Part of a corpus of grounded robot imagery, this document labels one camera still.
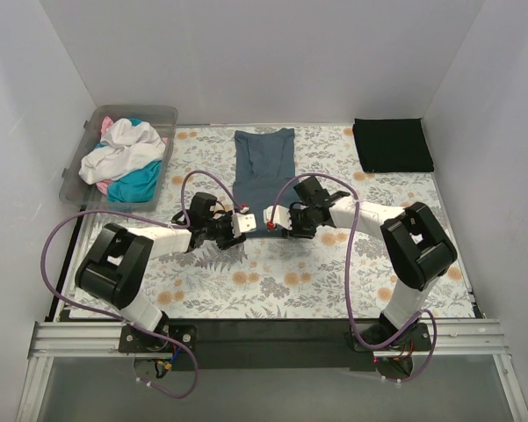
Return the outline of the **folded black t shirt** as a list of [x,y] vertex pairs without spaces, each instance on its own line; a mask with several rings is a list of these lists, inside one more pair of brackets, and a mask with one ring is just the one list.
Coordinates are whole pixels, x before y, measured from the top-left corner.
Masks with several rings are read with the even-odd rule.
[[420,119],[355,119],[352,133],[367,173],[434,172]]

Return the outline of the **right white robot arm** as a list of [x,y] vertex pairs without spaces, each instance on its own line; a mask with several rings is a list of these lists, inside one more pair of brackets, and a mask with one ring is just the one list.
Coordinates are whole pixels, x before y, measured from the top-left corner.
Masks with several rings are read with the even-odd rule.
[[304,173],[292,178],[299,199],[289,207],[274,203],[264,211],[268,229],[280,227],[285,236],[312,237],[317,228],[348,229],[382,241],[397,281],[388,305],[372,327],[361,331],[351,321],[357,342],[376,351],[400,349],[412,338],[412,327],[426,313],[424,303],[437,281],[457,260],[458,253],[430,208],[422,202],[392,207],[361,200],[345,185],[329,193],[321,173]]

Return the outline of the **blue grey t shirt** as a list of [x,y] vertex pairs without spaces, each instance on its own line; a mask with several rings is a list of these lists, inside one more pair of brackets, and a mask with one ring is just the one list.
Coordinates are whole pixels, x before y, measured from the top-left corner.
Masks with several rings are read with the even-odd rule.
[[250,208],[257,222],[257,229],[248,238],[280,236],[279,232],[266,228],[263,216],[281,188],[295,176],[294,139],[292,128],[262,135],[235,131],[233,195],[239,204]]

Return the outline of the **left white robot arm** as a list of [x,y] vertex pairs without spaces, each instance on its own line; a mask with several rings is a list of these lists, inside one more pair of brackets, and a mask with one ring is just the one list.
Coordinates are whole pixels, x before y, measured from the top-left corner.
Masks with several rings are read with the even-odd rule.
[[142,293],[143,277],[152,259],[188,253],[206,241],[225,251],[245,242],[246,235],[257,228],[247,207],[227,211],[217,205],[212,194],[196,193],[190,206],[172,217],[168,228],[106,224],[76,271],[76,286],[135,324],[134,335],[144,348],[169,349],[169,318]]

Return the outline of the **white t shirt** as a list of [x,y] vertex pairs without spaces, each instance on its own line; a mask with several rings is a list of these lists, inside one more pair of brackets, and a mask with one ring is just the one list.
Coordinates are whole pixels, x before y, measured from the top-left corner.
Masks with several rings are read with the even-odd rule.
[[81,160],[78,175],[88,185],[116,181],[163,159],[167,142],[146,121],[115,121],[101,136],[98,146]]

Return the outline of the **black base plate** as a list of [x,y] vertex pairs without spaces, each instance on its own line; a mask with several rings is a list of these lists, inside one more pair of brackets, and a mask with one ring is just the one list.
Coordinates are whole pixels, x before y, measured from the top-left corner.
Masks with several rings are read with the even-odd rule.
[[[155,334],[179,341],[193,350],[197,328],[194,325],[162,323],[155,329]],[[121,330],[118,351],[120,353],[169,353],[174,350],[174,347],[175,345],[166,339],[154,337],[126,324]]]
[[[360,327],[360,336],[365,343],[377,346],[385,343],[396,333],[396,329],[386,324],[375,323],[367,327]],[[372,352],[371,348],[364,347],[356,338],[353,331],[345,333],[345,339],[350,349],[355,352]],[[412,324],[402,335],[390,344],[380,348],[381,351],[407,350],[412,347],[414,351],[428,352],[432,347],[428,326],[424,323]]]

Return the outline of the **floral table mat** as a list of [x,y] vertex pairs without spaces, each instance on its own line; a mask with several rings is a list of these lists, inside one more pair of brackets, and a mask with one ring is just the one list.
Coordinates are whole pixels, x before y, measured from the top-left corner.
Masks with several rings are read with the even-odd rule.
[[[153,220],[168,221],[197,192],[231,207],[235,181],[233,127],[178,129]],[[297,172],[320,172],[331,192],[352,185],[362,200],[406,207],[422,202],[441,224],[444,209],[429,173],[369,174],[362,170],[349,127],[297,127]],[[187,254],[149,262],[142,292],[170,317],[377,317],[396,276],[384,244],[344,229],[319,228],[311,240],[249,239],[227,251],[212,242]]]

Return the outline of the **aluminium frame rail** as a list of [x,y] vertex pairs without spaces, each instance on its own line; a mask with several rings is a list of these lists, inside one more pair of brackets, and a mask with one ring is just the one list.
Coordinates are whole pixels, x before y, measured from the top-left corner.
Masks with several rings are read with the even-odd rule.
[[[406,382],[390,352],[355,352],[344,320],[184,320],[188,356],[161,379],[152,353],[120,353],[124,324],[42,323],[33,332],[20,421],[528,421],[500,324],[443,319]],[[166,390],[188,390],[184,399]]]

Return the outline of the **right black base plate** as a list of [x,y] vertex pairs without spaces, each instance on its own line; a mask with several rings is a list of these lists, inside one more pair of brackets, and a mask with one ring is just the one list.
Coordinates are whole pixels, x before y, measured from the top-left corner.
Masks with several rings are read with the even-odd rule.
[[[396,333],[396,329],[386,324],[375,323],[367,327],[360,327],[360,336],[365,343],[377,346],[385,343]],[[372,352],[371,348],[364,347],[356,338],[353,331],[345,333],[345,339],[350,349],[355,352]],[[381,351],[407,350],[412,347],[414,351],[428,352],[432,347],[428,326],[424,323],[412,324],[402,335],[390,344],[380,348]]]

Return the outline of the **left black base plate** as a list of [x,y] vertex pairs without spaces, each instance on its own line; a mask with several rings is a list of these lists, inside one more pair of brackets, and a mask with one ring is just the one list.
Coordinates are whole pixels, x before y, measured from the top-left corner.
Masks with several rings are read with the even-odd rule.
[[[197,328],[194,325],[162,323],[155,329],[155,334],[179,341],[193,350]],[[174,350],[174,347],[175,345],[166,339],[154,337],[126,324],[121,330],[118,351],[120,353],[169,353]]]

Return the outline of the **clear plastic bin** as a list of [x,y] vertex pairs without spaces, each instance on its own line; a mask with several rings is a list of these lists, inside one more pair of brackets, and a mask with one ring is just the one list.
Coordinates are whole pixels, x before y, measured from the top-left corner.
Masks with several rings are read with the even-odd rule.
[[[101,124],[105,117],[113,120],[135,118],[146,121],[168,140],[152,199],[145,202],[110,202],[95,186],[85,183],[78,175],[81,160],[99,144]],[[84,122],[83,135],[71,164],[62,172],[59,198],[81,209],[110,209],[122,212],[153,211],[159,201],[163,181],[174,149],[178,111],[170,105],[102,105]]]

